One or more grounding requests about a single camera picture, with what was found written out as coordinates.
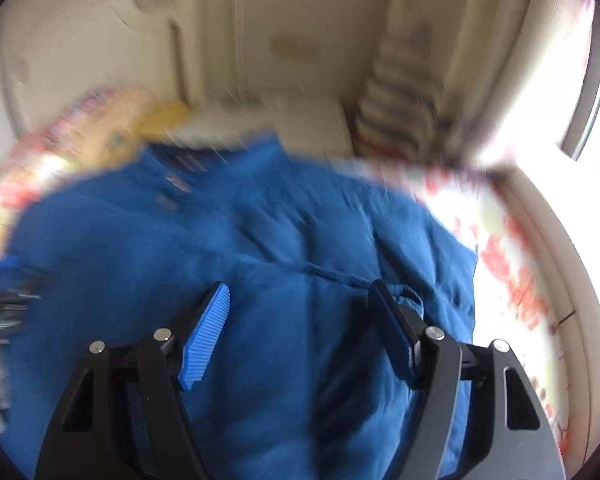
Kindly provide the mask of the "white nightstand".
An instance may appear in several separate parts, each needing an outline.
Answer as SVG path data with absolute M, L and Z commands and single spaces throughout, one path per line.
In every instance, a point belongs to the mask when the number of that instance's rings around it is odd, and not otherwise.
M 254 104 L 221 104 L 195 110 L 172 138 L 188 145 L 239 148 L 275 133 L 289 154 L 350 157 L 351 135 L 340 103 L 331 98 L 274 96 Z

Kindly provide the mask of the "floral bed sheet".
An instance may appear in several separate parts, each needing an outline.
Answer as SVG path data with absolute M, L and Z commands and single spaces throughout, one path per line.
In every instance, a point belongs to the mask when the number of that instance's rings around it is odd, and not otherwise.
M 163 103 L 139 88 L 98 89 L 12 144 L 0 160 L 0 257 L 20 211 L 76 174 L 131 160 L 146 142 L 135 125 Z M 475 341 L 499 336 L 513 346 L 566 452 L 569 392 L 558 316 L 528 236 L 495 184 L 466 171 L 394 160 L 326 159 L 344 174 L 414 198 L 477 254 Z

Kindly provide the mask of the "window with dark frame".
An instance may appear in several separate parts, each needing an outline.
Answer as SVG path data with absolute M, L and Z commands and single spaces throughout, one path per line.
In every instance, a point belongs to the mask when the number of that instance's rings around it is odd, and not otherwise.
M 577 160 L 600 111 L 600 47 L 592 47 L 580 96 L 560 149 Z

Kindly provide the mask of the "white wooden headboard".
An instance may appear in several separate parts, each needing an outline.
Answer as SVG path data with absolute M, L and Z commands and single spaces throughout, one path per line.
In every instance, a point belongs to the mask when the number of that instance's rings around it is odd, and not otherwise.
M 159 101 L 207 99 L 198 0 L 12 0 L 3 70 L 20 130 L 46 126 L 100 88 L 138 87 Z

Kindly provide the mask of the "blue quilted down jacket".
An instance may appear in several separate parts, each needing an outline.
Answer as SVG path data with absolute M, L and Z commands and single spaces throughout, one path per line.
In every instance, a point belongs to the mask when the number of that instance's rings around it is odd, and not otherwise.
M 32 204 L 8 242 L 31 286 L 9 344 L 1 446 L 32 476 L 78 356 L 132 344 L 216 282 L 230 313 L 183 398 L 219 479 L 379 479 L 412 403 L 370 319 L 383 281 L 460 341 L 475 326 L 476 255 L 422 206 L 289 157 L 275 138 L 229 152 L 154 145 Z

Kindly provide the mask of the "slim white desk lamp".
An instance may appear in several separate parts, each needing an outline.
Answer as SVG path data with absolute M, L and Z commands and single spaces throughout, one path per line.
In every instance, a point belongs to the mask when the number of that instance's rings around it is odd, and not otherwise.
M 233 0 L 233 84 L 228 90 L 235 103 L 248 101 L 248 64 L 246 55 L 246 0 Z

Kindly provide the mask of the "striped patterned curtain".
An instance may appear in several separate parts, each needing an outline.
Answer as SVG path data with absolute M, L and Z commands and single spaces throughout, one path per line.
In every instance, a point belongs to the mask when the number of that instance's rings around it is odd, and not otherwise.
M 368 156 L 463 165 L 530 0 L 390 0 L 354 145 Z

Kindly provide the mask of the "yellow pillow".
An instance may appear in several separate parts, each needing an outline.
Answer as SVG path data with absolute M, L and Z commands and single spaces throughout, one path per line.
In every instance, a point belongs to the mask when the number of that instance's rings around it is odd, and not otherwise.
M 135 125 L 135 132 L 146 142 L 166 143 L 168 133 L 183 125 L 189 114 L 190 108 L 185 103 L 166 102 L 140 118 Z

